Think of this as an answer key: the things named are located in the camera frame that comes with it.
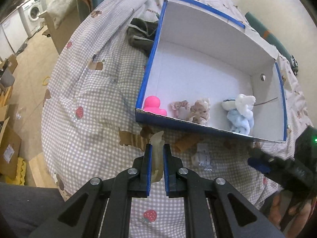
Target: metal bolt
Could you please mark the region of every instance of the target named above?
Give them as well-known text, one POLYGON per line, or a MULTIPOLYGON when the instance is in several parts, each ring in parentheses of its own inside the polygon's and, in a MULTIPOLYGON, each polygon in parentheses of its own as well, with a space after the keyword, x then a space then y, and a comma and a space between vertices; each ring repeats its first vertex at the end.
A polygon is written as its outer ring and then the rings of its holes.
POLYGON ((97 178, 97 177, 94 177, 94 178, 92 178, 92 179, 90 180, 90 184, 92 184, 92 185, 97 185, 97 184, 99 184, 99 183, 100 183, 100 179, 97 178))
POLYGON ((182 174, 182 175, 186 175, 186 174, 188 174, 188 169, 185 168, 185 167, 180 168, 180 169, 179 169, 179 173, 182 174))
POLYGON ((217 178, 217 179, 216 179, 216 183, 217 183, 217 184, 220 184, 220 185, 224 185, 224 184, 226 183, 226 180, 223 179, 223 178, 217 178))
POLYGON ((130 168, 128 169, 128 174, 130 175, 135 175, 137 173, 137 169, 136 168, 130 168))

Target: gingham fabric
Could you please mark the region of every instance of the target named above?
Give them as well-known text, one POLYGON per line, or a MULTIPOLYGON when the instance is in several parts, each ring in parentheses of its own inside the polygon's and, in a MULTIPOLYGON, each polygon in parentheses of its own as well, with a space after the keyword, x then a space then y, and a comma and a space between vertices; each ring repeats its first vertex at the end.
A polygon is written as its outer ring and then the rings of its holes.
MULTIPOLYGON (((248 23, 231 0, 198 0, 248 23)), ((65 190, 73 194, 90 178, 115 177, 131 167, 140 149, 120 146, 118 128, 139 133, 135 121, 135 102, 142 81, 145 55, 129 46, 127 25, 132 18, 156 21, 163 0, 105 0, 76 29, 61 53, 48 89, 51 98, 44 103, 42 145, 51 175, 59 174, 65 190), (95 62, 103 69, 90 70, 95 62), (83 117, 76 116, 78 107, 83 117)), ((284 158, 294 154, 294 142, 311 122, 305 99, 289 62, 282 56, 278 65, 283 75, 288 117, 286 144, 263 144, 269 153, 284 158)), ((184 133, 164 129, 164 140, 173 144, 184 133)), ((277 190, 277 184, 247 165, 250 143, 234 139, 205 136, 212 155, 213 171, 193 168, 190 156, 195 148, 177 154, 187 168, 204 178, 223 177, 256 207, 277 190)), ((164 180, 153 183, 147 199, 133 199, 130 237, 185 237, 182 199, 168 199, 164 180), (157 212, 157 219, 145 223, 143 213, 157 212)))

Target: light blue fabric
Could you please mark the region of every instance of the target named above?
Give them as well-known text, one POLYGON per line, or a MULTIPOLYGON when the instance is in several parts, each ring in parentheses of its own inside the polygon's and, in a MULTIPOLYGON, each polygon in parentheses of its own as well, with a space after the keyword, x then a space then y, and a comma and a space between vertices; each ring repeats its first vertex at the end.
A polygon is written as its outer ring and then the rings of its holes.
POLYGON ((232 123, 230 131, 233 132, 249 135, 250 129, 252 129, 254 126, 253 117, 248 120, 243 115, 241 115, 237 109, 228 111, 227 118, 232 123))

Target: pink toy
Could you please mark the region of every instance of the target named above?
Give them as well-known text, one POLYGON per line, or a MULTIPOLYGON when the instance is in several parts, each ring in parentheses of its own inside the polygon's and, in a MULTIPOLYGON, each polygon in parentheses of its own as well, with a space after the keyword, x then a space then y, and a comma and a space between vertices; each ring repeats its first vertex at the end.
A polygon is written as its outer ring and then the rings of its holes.
POLYGON ((167 116, 167 112, 164 109, 160 109, 161 101, 156 96, 149 96, 144 101, 143 110, 150 113, 160 114, 167 116))

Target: open cardboard box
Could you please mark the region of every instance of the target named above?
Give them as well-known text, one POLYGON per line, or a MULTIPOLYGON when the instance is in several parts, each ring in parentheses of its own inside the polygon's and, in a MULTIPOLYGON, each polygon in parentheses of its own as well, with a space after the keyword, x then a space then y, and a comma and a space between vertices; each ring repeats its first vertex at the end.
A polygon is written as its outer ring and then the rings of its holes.
POLYGON ((8 106, 0 107, 0 173, 14 179, 21 138, 8 126, 7 112, 8 106))
POLYGON ((287 116, 277 57, 275 47, 223 12, 194 0, 165 0, 137 98, 136 121, 284 142, 287 116), (252 136, 230 132, 228 112, 221 106, 238 94, 256 98, 252 136), (167 117, 142 109, 151 95, 161 100, 167 117), (172 102, 187 100, 193 105, 201 98, 209 98, 211 104, 206 126, 173 118, 172 102))

